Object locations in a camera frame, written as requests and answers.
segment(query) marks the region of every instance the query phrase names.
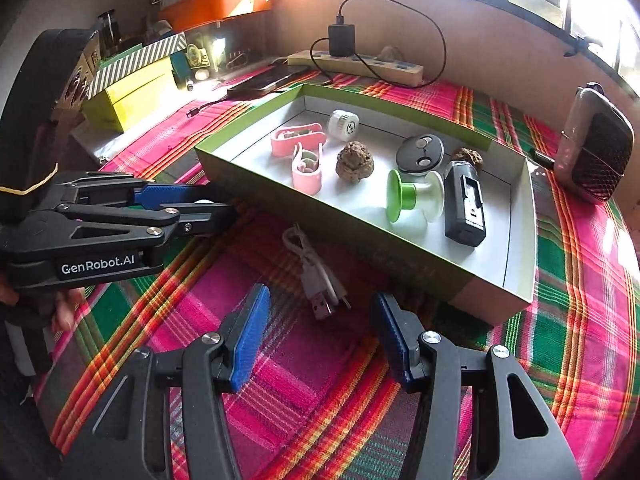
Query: green and white suction cup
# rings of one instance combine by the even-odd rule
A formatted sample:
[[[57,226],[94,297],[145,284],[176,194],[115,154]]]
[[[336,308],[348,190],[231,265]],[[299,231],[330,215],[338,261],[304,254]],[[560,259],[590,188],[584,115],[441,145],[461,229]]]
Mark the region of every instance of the green and white suction cup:
[[[444,183],[437,171],[430,171],[424,182],[402,182],[398,170],[386,178],[386,217],[393,223],[402,209],[421,209],[427,222],[436,220],[444,209]]]

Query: cardboard box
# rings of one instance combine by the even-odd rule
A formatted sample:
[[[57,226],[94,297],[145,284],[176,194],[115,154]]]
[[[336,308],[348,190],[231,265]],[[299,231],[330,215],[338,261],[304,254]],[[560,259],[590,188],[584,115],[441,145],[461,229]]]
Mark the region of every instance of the cardboard box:
[[[336,108],[360,117],[356,140],[367,145],[374,172],[357,184],[335,174],[344,143],[323,148],[322,189],[308,196],[291,187],[290,158],[271,155],[269,134],[286,125],[326,124]],[[426,224],[421,211],[388,222],[386,176],[404,138],[435,134],[448,154],[460,146],[482,153],[480,175],[487,238],[471,248],[444,236],[444,216]],[[196,146],[210,180],[260,208],[299,222],[312,238],[343,244],[398,278],[492,325],[533,298],[536,216],[527,159],[494,140],[415,108],[341,89],[303,84],[268,96]]]
[[[184,34],[173,34],[147,46],[137,45],[126,52],[110,57],[100,64],[100,69],[89,85],[87,99],[92,99],[105,88],[116,84],[121,79],[138,70],[155,63],[159,59],[170,56],[187,48]]]
[[[156,110],[169,91],[175,91],[175,81],[167,56],[85,101],[82,112],[94,128],[125,132]]]

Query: charging cable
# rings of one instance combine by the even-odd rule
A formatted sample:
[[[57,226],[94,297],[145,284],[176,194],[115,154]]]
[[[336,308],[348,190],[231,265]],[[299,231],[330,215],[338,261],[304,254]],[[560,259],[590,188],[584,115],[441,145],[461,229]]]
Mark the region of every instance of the charging cable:
[[[335,17],[335,23],[336,25],[344,25],[344,16],[342,15],[342,8],[344,7],[344,4],[346,4],[347,2],[350,2],[351,0],[344,0],[341,4],[340,7],[338,8],[338,14]],[[420,14],[421,16],[423,16],[424,18],[426,18],[427,20],[429,20],[431,23],[433,23],[433,26],[436,28],[436,30],[438,31],[439,35],[440,35],[440,39],[442,40],[442,68],[440,69],[440,71],[438,72],[438,75],[436,77],[434,77],[433,79],[431,79],[430,81],[428,81],[427,83],[423,83],[421,85],[418,86],[410,86],[410,85],[404,85],[402,83],[396,83],[393,81],[389,81],[388,79],[383,78],[380,74],[378,74],[371,65],[369,65],[366,61],[364,61],[364,59],[362,59],[360,57],[360,55],[357,52],[353,52],[353,55],[360,60],[360,62],[367,67],[367,69],[374,75],[375,78],[379,79],[380,81],[383,81],[389,85],[392,86],[396,86],[398,88],[408,88],[408,89],[415,89],[415,88],[424,88],[425,86],[429,86],[433,83],[435,83],[438,79],[440,79],[440,76],[442,76],[442,73],[444,72],[444,69],[447,67],[447,41],[444,39],[444,34],[442,33],[442,29],[440,28],[440,26],[433,20],[433,18],[431,18],[430,16],[427,16],[424,12],[420,12],[420,10],[418,9],[414,9],[413,7],[410,7],[406,4],[403,4],[401,2],[398,2],[397,0],[386,0],[388,2],[392,2],[393,4],[399,5],[401,7],[404,7],[405,9],[409,9],[412,10],[413,12],[416,12],[417,14]],[[314,59],[314,55],[313,55],[313,48],[314,46],[316,46],[316,43],[319,43],[322,40],[327,40],[328,38],[321,38],[320,40],[316,40],[315,42],[313,42],[313,44],[311,45],[311,47],[309,48],[309,55],[311,56],[311,61],[313,62],[313,64],[316,66],[316,68],[322,72],[322,74],[327,77],[329,79],[329,82],[333,82],[333,79],[331,78],[330,75],[328,75],[327,72],[325,72],[322,68],[320,68],[320,66],[318,65],[318,63],[316,63],[316,60]]]
[[[351,308],[344,286],[314,251],[298,224],[283,232],[282,243],[302,262],[300,281],[305,296],[311,302],[316,319],[329,317],[340,303]]]
[[[191,118],[191,117],[195,117],[197,114],[199,114],[201,111],[204,110],[204,108],[210,107],[211,105],[215,105],[217,103],[221,103],[222,101],[226,101],[227,97],[226,94],[224,97],[221,97],[220,99],[217,99],[216,101],[211,101],[209,103],[204,103],[203,105],[200,106],[196,106],[195,108],[192,108],[191,110],[189,110],[187,112],[187,117]]]
[[[342,15],[342,8],[344,7],[344,4],[347,2],[350,2],[351,0],[344,0],[341,4],[340,7],[338,8],[338,15],[335,17],[335,23],[337,23],[337,25],[343,25],[344,24],[344,17]],[[380,81],[384,81],[385,83],[388,83],[389,85],[393,85],[393,86],[398,86],[400,88],[424,88],[425,86],[429,86],[433,83],[435,83],[438,79],[440,79],[440,76],[442,75],[442,73],[444,72],[444,69],[447,67],[447,41],[444,39],[444,34],[442,33],[442,29],[438,26],[438,24],[433,21],[433,18],[431,18],[430,16],[427,16],[424,12],[420,12],[420,10],[418,9],[414,9],[413,7],[410,7],[408,5],[405,5],[401,2],[398,2],[397,0],[386,0],[388,2],[392,2],[393,4],[399,5],[401,7],[404,7],[405,9],[409,9],[412,10],[413,12],[416,12],[417,14],[420,14],[421,16],[425,17],[427,20],[429,20],[431,23],[433,23],[433,26],[436,28],[436,30],[438,31],[439,35],[440,35],[440,39],[442,40],[442,68],[440,69],[440,71],[438,72],[438,75],[436,77],[434,77],[433,79],[431,79],[429,82],[427,83],[423,83],[421,85],[418,86],[409,86],[409,85],[403,85],[400,83],[394,83],[392,81],[388,81],[385,78],[383,78],[382,76],[378,75],[376,73],[375,70],[373,70],[373,68],[367,64],[366,61],[364,61],[357,52],[354,52],[354,56],[357,57],[363,64],[364,66],[366,66],[369,71],[376,76],[378,79],[380,79]]]
[[[316,46],[316,44],[320,43],[321,41],[328,40],[328,39],[329,38],[320,38],[319,40],[315,40],[311,44],[311,46],[309,47],[309,57],[311,58],[311,61],[316,66],[316,68],[322,73],[322,75],[324,75],[329,80],[329,81],[325,81],[324,83],[322,83],[322,86],[329,85],[329,84],[333,83],[334,82],[334,78],[331,77],[328,72],[325,72],[325,70],[320,68],[320,65],[318,65],[318,63],[316,62],[316,58],[314,57],[314,47]]]

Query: speaker grille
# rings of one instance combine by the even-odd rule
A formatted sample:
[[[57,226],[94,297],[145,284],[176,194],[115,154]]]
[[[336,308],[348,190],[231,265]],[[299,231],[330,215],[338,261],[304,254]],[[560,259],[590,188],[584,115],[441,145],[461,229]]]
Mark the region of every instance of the speaker grille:
[[[606,202],[631,157],[633,141],[604,114],[595,114],[572,171],[574,183]]]

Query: white cylindrical object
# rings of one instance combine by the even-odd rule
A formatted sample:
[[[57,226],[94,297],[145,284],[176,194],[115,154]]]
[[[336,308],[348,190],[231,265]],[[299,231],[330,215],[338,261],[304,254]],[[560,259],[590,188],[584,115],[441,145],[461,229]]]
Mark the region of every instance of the white cylindrical object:
[[[421,209],[427,222],[433,222],[444,209],[444,183],[437,171],[430,171],[424,183],[414,183],[415,209]]]
[[[360,119],[356,114],[344,110],[334,110],[329,116],[326,131],[332,137],[344,142],[350,142],[358,133]]]

